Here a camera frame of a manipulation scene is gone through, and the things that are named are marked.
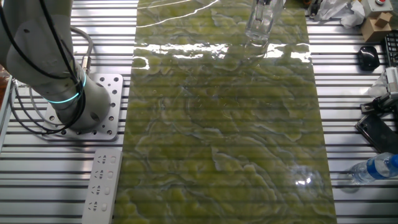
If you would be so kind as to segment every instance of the keyboard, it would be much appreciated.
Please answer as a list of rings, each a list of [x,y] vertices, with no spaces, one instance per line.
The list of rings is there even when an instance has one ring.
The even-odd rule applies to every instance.
[[[384,39],[384,47],[387,53],[389,67],[398,67],[398,30],[393,30]]]

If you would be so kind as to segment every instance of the cardboard box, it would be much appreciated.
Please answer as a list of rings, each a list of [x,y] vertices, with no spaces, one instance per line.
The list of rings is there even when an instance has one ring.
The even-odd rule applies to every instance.
[[[365,42],[380,42],[391,32],[391,27],[387,24],[384,27],[376,25],[377,19],[367,18],[362,25],[361,31]]]
[[[377,18],[377,21],[376,21],[375,25],[378,26],[378,27],[385,27],[388,23],[390,23],[391,18],[392,18],[392,14],[391,13],[383,12]]]

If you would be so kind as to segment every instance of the blue label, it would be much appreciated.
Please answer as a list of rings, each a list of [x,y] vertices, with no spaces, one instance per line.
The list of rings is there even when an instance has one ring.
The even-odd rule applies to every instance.
[[[379,174],[379,172],[376,170],[376,164],[374,163],[374,158],[368,160],[368,162],[366,163],[366,167],[368,168],[368,172],[369,174],[377,179],[377,180],[381,180],[381,179],[386,179],[387,177],[384,177],[383,175]]]

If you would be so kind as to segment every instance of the glass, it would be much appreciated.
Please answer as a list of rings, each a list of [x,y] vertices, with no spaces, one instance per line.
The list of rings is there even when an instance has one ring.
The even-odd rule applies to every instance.
[[[272,26],[283,10],[283,0],[253,0],[246,35],[254,40],[268,40]]]

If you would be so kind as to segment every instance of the computer mouse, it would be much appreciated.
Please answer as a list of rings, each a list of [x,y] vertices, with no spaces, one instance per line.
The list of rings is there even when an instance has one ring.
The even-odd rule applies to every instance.
[[[363,71],[373,71],[380,66],[379,56],[374,47],[361,47],[358,52],[359,66]]]

